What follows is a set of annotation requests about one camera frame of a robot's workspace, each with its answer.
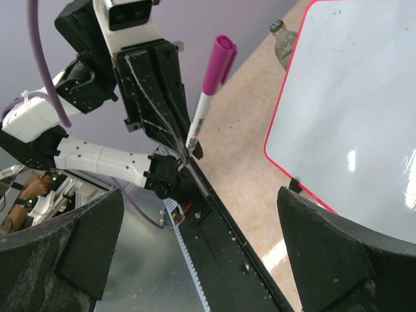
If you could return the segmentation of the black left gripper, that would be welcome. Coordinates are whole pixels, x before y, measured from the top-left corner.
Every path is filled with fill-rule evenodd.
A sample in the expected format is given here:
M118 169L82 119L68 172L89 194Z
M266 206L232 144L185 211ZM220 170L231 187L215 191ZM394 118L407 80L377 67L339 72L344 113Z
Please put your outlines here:
M203 97L191 120L185 106L185 86L178 43L165 39L123 48L114 73L127 118L128 131L162 133L164 144L180 159L203 157L199 138L203 127Z

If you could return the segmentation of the magenta capped whiteboard marker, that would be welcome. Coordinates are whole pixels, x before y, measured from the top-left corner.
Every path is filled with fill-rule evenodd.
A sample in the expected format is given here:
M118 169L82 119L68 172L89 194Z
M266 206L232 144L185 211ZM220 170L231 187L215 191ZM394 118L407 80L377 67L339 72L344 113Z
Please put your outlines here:
M237 53L237 45L228 36L219 35L215 38L200 94L203 97L203 122L208 115L213 96L228 78Z

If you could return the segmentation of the pink framed whiteboard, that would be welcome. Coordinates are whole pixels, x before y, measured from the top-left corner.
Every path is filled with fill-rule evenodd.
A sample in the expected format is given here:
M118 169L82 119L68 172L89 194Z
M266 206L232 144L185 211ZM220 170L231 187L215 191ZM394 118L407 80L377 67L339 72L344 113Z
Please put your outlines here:
M327 210L415 242L415 2L311 2L266 137Z

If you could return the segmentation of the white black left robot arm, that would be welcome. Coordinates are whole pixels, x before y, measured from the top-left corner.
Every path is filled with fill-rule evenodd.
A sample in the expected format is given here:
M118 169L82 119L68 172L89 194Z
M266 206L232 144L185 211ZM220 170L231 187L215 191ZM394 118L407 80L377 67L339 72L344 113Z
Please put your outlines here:
M156 1L1 2L1 147L35 170L81 170L190 200L177 42Z

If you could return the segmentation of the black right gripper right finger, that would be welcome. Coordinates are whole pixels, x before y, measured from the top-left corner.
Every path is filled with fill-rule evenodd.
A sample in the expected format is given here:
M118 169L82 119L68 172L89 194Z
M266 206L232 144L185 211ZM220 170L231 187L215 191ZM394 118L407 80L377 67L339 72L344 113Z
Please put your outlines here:
M415 244L333 214L287 187L279 221L304 311L414 311Z

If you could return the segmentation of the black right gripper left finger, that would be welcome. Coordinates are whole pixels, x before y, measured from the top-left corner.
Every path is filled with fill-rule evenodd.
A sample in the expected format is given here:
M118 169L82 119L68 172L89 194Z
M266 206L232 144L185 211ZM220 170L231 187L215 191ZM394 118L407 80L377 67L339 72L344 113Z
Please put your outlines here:
M93 311L103 298L124 203L113 189L1 238L2 311Z

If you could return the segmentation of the person's hand in background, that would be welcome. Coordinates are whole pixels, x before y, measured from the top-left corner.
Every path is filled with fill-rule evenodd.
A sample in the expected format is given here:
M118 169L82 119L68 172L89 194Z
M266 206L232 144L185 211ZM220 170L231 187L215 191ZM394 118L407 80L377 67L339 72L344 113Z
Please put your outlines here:
M19 199L33 200L38 196L46 195L50 191L52 182L52 178L49 175L31 174L19 195Z

